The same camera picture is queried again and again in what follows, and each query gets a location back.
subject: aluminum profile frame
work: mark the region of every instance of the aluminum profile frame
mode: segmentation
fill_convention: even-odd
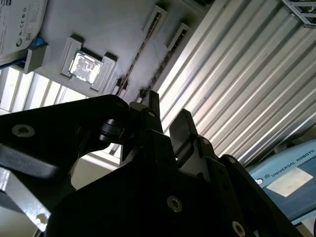
[[[315,88],[315,30],[277,0],[216,0],[157,91],[166,134],[185,108],[249,165],[316,124]]]

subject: black metal bracket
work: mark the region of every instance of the black metal bracket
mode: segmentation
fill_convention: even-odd
[[[0,117],[0,166],[52,211],[46,237],[301,236],[236,159],[215,155],[188,111],[169,138],[158,94],[144,103],[107,95]],[[110,143],[123,145],[120,168],[73,192],[76,160]]]

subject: silver metal part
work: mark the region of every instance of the silver metal part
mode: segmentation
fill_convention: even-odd
[[[45,231],[50,211],[10,171],[0,167],[0,191],[14,203],[42,232]]]
[[[237,235],[239,235],[240,237],[245,237],[246,236],[246,232],[245,229],[242,227],[242,225],[237,222],[237,221],[233,221],[233,230],[236,232]]]
[[[153,112],[148,112],[150,116],[156,117],[156,115]]]
[[[17,137],[32,137],[35,135],[35,131],[31,126],[25,124],[15,125],[12,128],[12,133]]]
[[[168,206],[174,212],[181,212],[182,211],[182,203],[176,196],[170,196],[167,199]]]

